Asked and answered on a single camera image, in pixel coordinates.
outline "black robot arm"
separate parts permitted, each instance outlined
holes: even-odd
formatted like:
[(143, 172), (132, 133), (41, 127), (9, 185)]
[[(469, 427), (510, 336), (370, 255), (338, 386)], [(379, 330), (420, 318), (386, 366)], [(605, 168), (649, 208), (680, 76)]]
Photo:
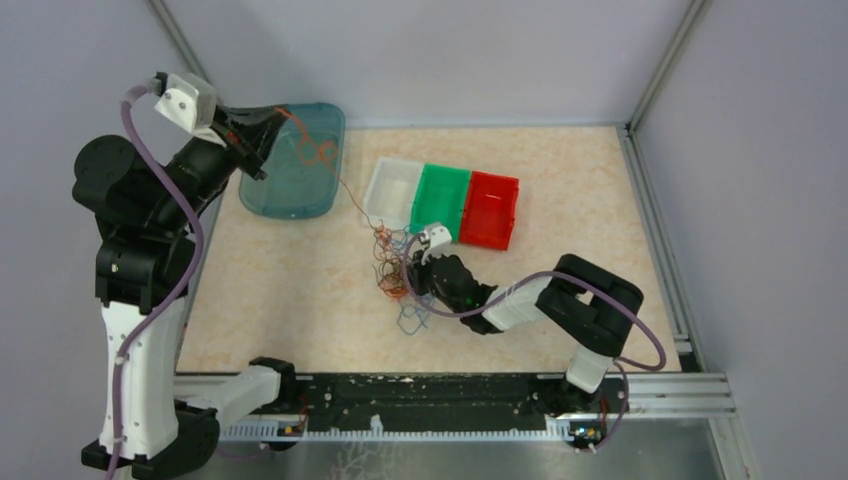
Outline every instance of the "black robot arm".
[[(415, 252), (408, 268), (410, 284), (417, 295), (433, 295), (454, 313), (478, 310), (497, 296), (497, 286), (475, 280), (458, 256), (431, 256), (424, 262), (424, 252)], [(644, 296), (638, 287), (577, 255), (563, 255), (553, 271), (589, 283), (631, 312), (638, 312), (642, 305)], [(535, 302), (522, 307), (540, 310), (581, 345), (599, 355), (618, 357), (633, 324), (599, 298), (592, 298), (588, 304), (580, 301), (578, 295), (585, 292), (565, 280), (551, 278)], [(483, 313), (463, 316), (460, 321), (481, 335), (502, 332)]]
[[(216, 105), (213, 118), (211, 130), (220, 141), (192, 138), (165, 166), (198, 214), (221, 194), (236, 169), (265, 178), (261, 167), (285, 122), (274, 106)], [(120, 301), (149, 313), (176, 285), (194, 252), (185, 231), (188, 219), (132, 143), (121, 136), (104, 135), (85, 145), (74, 174), (73, 198), (94, 213), (103, 239), (95, 295), (106, 306)]]

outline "orange wire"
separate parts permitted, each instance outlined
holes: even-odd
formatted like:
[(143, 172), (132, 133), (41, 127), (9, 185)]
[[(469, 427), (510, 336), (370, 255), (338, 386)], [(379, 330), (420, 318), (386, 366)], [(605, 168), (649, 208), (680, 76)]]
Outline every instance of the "orange wire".
[(306, 427), (306, 419), (309, 417), (309, 402), (306, 400), (306, 397), (300, 397), (300, 400), (303, 402), (303, 408), (300, 409), (300, 413), (297, 414), (298, 418), (298, 430), (303, 431)]
[[(407, 290), (403, 282), (403, 277), (401, 276), (402, 267), (400, 258), (397, 258), (391, 248), (392, 231), (386, 228), (382, 222), (379, 227), (375, 227), (374, 224), (371, 223), (371, 218), (367, 213), (365, 213), (365, 210), (359, 206), (359, 203), (353, 196), (353, 192), (350, 190), (350, 187), (348, 187), (347, 183), (342, 180), (341, 175), (339, 175), (339, 172), (332, 165), (331, 162), (336, 158), (336, 155), (339, 154), (338, 146), (329, 139), (322, 142), (321, 145), (317, 145), (309, 135), (309, 130), (306, 128), (306, 125), (304, 125), (303, 121), (297, 118), (296, 115), (285, 108), (274, 107), (274, 110), (294, 122), (295, 126), (297, 126), (297, 129), (300, 131), (300, 141), (297, 143), (297, 156), (300, 158), (300, 161), (307, 166), (314, 165), (316, 162), (320, 161), (333, 173), (336, 180), (342, 184), (345, 190), (347, 190), (347, 194), (350, 196), (353, 206), (359, 210), (359, 212), (365, 217), (365, 221), (368, 222), (368, 226), (374, 230), (374, 258), (380, 262), (379, 268), (374, 268), (375, 274), (377, 275), (377, 286), (380, 287), (380, 289), (383, 290), (389, 298), (394, 300), (403, 298), (407, 294)], [(303, 156), (304, 145), (309, 145), (315, 149), (316, 153), (314, 157), (306, 159)]]

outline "gray wall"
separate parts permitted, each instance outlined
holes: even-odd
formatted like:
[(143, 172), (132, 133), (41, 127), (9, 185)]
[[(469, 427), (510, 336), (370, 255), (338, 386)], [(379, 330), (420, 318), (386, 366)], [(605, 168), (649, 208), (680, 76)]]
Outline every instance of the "gray wall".
[(168, 5), (228, 102), (322, 100), (354, 126), (443, 126), (626, 120), (689, 1)]
[(639, 138), (769, 479), (845, 478), (848, 2), (716, 1)]
[[(122, 133), (127, 88), (181, 68), (141, 1), (6, 0), (0, 45), (0, 478), (102, 478), (79, 463), (99, 434), (107, 356), (100, 241), (71, 200), (73, 162), (95, 136)], [(142, 102), (141, 135), (165, 158), (185, 138)]]

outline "beige work surface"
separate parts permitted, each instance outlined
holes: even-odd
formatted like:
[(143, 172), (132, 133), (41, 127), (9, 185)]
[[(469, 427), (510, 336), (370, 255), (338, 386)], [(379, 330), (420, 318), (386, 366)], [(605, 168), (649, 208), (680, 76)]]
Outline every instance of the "beige work surface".
[[(348, 131), (342, 178), (361, 202), (378, 158), (519, 178), (509, 251), (455, 245), (475, 278), (508, 284), (575, 253), (639, 286), (640, 317), (679, 370), (645, 234), (613, 128)], [(553, 322), (481, 336), (431, 317), (415, 335), (376, 287), (372, 232), (339, 188), (327, 214), (273, 220), (224, 194), (182, 348), (180, 371), (240, 371), (257, 356), (301, 372), (563, 371), (576, 342)], [(655, 363), (636, 328), (624, 355)]]

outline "blue plastic tray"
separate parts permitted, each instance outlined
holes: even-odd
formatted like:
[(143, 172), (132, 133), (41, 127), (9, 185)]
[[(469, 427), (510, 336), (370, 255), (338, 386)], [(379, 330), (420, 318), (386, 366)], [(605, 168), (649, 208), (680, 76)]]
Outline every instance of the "blue plastic tray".
[[(287, 105), (286, 108), (306, 125), (316, 145), (327, 140), (336, 144), (336, 156), (330, 166), (340, 172), (345, 129), (342, 111), (328, 103)], [(297, 152), (301, 138), (295, 123), (287, 120), (262, 167), (268, 178), (253, 180), (242, 175), (239, 197), (248, 210), (271, 218), (297, 219), (317, 217), (332, 208), (339, 181), (323, 162), (306, 165), (301, 161)], [(316, 152), (304, 144), (301, 154), (309, 161)]]

